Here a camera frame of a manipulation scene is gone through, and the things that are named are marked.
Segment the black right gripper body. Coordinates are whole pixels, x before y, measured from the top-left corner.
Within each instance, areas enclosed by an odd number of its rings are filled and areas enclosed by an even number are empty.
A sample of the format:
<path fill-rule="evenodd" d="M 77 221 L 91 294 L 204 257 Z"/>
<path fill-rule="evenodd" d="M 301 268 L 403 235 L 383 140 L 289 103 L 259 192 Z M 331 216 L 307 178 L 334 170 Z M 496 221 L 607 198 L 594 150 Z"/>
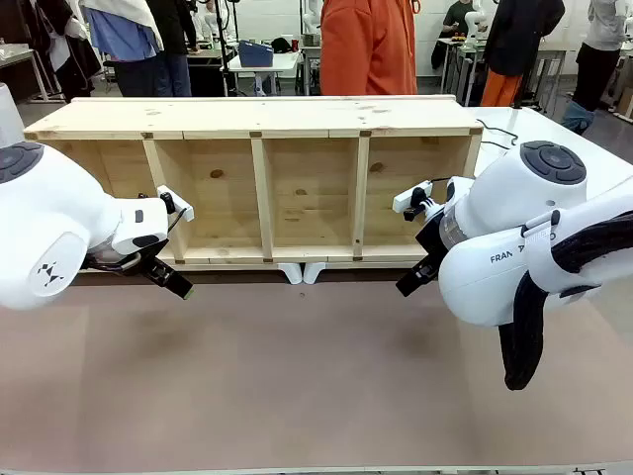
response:
<path fill-rule="evenodd" d="M 417 242 L 426 251 L 426 257 L 423 260 L 437 260 L 442 262 L 448 253 L 448 249 L 440 235 L 441 221 L 442 217 L 432 217 L 415 237 Z"/>

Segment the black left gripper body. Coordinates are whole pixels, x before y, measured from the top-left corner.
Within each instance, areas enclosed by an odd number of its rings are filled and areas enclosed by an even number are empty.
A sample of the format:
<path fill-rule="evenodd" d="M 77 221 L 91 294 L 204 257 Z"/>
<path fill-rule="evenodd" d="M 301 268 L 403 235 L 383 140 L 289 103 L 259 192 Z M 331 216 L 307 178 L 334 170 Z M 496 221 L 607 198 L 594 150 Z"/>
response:
<path fill-rule="evenodd" d="M 152 249 L 147 248 L 129 255 L 114 255 L 112 252 L 88 254 L 84 258 L 80 269 L 103 272 L 140 272 L 140 263 L 147 256 L 156 256 L 156 253 Z"/>

